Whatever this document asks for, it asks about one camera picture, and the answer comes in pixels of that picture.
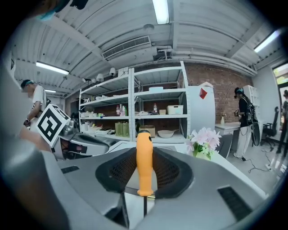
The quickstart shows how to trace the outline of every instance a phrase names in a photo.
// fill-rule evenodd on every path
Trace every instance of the white bowl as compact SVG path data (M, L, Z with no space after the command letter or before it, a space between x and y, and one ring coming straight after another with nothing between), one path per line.
M170 130L158 131L158 135L162 138L171 138L173 134L174 134L174 131L170 131Z

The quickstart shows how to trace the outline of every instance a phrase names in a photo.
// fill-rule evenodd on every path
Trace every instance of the pink flower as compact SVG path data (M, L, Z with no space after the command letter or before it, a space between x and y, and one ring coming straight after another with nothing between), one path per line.
M194 142L192 141L186 141L186 145L187 145L187 153L189 155L191 155L194 152L194 146L193 146Z
M192 132L193 138L191 139L191 141L197 142L198 144L203 145L208 140L207 134L208 134L208 131L205 127L200 129L199 133L196 133L196 131L193 130Z
M208 131L208 133L207 133L207 142L208 142L208 144L209 144L209 146L210 146L210 148L212 150L215 150L216 147L220 144L220 141L219 141L220 137L221 136L219 135L219 132L216 133L215 130L213 130L213 131L209 130Z

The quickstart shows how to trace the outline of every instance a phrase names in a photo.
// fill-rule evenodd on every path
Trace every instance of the office chair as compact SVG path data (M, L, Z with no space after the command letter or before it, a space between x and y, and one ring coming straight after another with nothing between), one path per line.
M261 140L261 146L264 144L264 142L268 143L270 145L270 151L274 149L271 145L271 141L269 141L270 137L274 137L277 133L277 119L278 119L278 114L279 114L279 108L278 106L275 107L275 116L274 116L274 121L273 123L267 123L263 125L263 134L265 135L265 138Z

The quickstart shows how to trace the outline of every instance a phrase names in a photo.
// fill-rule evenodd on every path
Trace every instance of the flower bouquet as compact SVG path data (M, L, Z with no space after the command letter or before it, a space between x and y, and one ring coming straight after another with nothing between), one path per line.
M214 153L219 153L215 149L220 143L220 137L219 133L210 128L202 128L198 133L193 130L186 142L187 153L194 157L211 160Z

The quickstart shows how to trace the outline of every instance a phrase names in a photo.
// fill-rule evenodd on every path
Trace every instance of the orange handle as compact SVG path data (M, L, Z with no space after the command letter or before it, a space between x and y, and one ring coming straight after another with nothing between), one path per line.
M151 134L139 133L136 144L136 162L140 181L140 190L138 194L140 196L149 196L153 194L152 190L152 155L153 155L153 143Z

